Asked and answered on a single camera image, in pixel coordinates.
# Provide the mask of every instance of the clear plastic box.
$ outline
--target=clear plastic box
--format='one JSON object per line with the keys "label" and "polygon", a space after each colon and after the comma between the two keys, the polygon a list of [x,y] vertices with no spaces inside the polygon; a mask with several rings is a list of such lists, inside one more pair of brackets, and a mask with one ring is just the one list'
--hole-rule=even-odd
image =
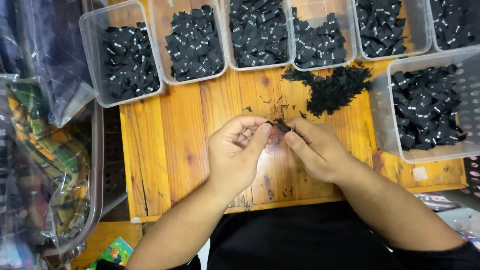
{"label": "clear plastic box", "polygon": [[288,0],[283,0],[282,2],[282,9],[285,12],[285,16],[287,17],[287,32],[288,32],[288,61],[281,64],[273,64],[273,65],[265,65],[265,66],[258,66],[258,67],[245,67],[239,68],[237,66],[236,59],[233,55],[233,44],[232,44],[232,35],[230,32],[230,0],[221,0],[222,3],[222,18],[224,23],[224,35],[223,35],[223,42],[226,44],[228,48],[228,65],[230,68],[236,71],[252,71],[252,70],[259,70],[259,69],[266,69],[266,68],[277,68],[288,66],[293,63],[295,60],[295,42],[294,42],[294,34],[293,34],[293,24],[292,24],[292,9],[290,8],[290,3]]}
{"label": "clear plastic box", "polygon": [[433,23],[432,4],[430,3],[430,0],[427,0],[427,8],[428,8],[428,23],[429,23],[430,32],[432,34],[433,47],[438,52],[454,50],[454,49],[443,50],[438,47],[437,34],[435,33],[435,25]]}
{"label": "clear plastic box", "polygon": [[[391,75],[398,71],[411,72],[451,64],[459,68],[455,75],[457,81],[455,90],[460,94],[462,103],[458,107],[457,124],[468,132],[467,139],[455,146],[437,146],[428,151],[402,151],[393,104]],[[478,70],[480,70],[479,47],[393,61],[386,72],[374,79],[372,91],[369,93],[377,147],[411,164],[480,155],[480,75]]]}
{"label": "clear plastic box", "polygon": [[[299,71],[309,72],[313,70],[321,70],[328,68],[336,68],[348,66],[357,57],[357,42],[355,32],[355,19],[353,16],[353,7],[350,0],[289,0],[291,7],[297,8],[297,17],[301,21],[307,21],[313,28],[323,25],[327,21],[329,13],[335,13],[335,17],[340,25],[340,31],[346,42],[344,48],[347,50],[345,63],[329,65],[324,67],[314,67],[302,69],[295,61],[293,67]],[[296,53],[296,43],[292,42],[291,46]]]}
{"label": "clear plastic box", "polygon": [[[215,75],[207,76],[205,78],[179,82],[177,79],[171,76],[170,67],[173,62],[170,55],[167,52],[165,46],[167,41],[166,36],[172,34],[172,25],[170,24],[173,19],[173,14],[179,12],[189,13],[192,9],[201,9],[203,5],[209,5],[213,8],[215,17],[215,24],[218,31],[218,39],[220,40],[220,47],[222,49],[223,61],[225,67],[223,70]],[[224,24],[221,16],[220,7],[217,0],[149,0],[148,6],[150,10],[150,21],[152,28],[153,41],[156,44],[157,57],[161,59],[162,65],[162,78],[171,86],[179,86],[184,84],[191,84],[201,82],[209,79],[218,78],[227,71],[228,68],[228,47],[225,45],[223,36],[225,35]]]}
{"label": "clear plastic box", "polygon": [[407,56],[414,56],[424,54],[432,47],[432,33],[430,28],[430,19],[428,15],[430,0],[401,0],[402,9],[400,11],[399,18],[406,18],[405,32],[409,32],[410,35],[405,39],[404,46],[407,50],[403,54],[390,55],[383,57],[368,57],[363,51],[361,44],[360,29],[357,16],[356,0],[352,0],[353,3],[353,15],[355,17],[355,29],[357,32],[358,41],[358,58],[367,61],[380,61],[392,58],[401,58]]}
{"label": "clear plastic box", "polygon": [[145,15],[145,8],[143,4],[137,0],[131,0],[120,4],[108,6],[96,11],[87,12],[80,17],[80,32],[85,47],[85,55],[87,58],[88,69],[92,77],[92,83],[97,92],[97,101],[104,108],[118,106],[120,104],[134,102],[143,98],[148,98],[161,93],[165,93],[165,86],[160,78],[160,89],[141,97],[131,98],[124,101],[116,101],[110,93],[109,84],[107,81],[107,67],[105,66],[106,53],[103,51],[105,47],[103,41],[105,37],[105,29],[109,26],[123,27],[133,26],[137,27],[137,22],[145,22],[147,25],[148,38],[152,44],[154,51],[154,59],[158,74],[161,74],[160,56],[155,54],[154,42],[148,25],[147,17]]}

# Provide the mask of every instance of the person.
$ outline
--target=person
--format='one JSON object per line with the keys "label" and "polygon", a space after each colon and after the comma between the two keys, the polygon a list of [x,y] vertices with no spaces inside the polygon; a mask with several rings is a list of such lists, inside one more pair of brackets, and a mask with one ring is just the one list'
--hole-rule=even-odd
{"label": "person", "polygon": [[279,131],[238,116],[210,136],[210,175],[145,234],[128,270],[189,263],[210,238],[208,269],[480,269],[480,253],[415,196],[346,151],[333,129],[296,117],[287,145],[347,202],[224,216]]}

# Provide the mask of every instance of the left hand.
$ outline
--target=left hand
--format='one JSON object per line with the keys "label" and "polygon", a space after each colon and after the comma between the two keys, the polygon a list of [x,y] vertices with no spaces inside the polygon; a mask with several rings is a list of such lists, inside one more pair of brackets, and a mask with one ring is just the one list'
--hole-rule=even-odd
{"label": "left hand", "polygon": [[276,133],[260,116],[237,116],[208,139],[208,184],[233,200],[255,180],[263,149]]}

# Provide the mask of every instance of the right hand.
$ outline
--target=right hand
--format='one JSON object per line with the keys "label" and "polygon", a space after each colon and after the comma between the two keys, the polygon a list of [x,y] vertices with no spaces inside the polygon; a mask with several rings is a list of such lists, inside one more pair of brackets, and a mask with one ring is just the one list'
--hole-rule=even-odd
{"label": "right hand", "polygon": [[301,117],[287,125],[295,132],[287,132],[285,141],[311,177],[334,184],[355,177],[362,163],[342,146],[331,126],[313,124]]}

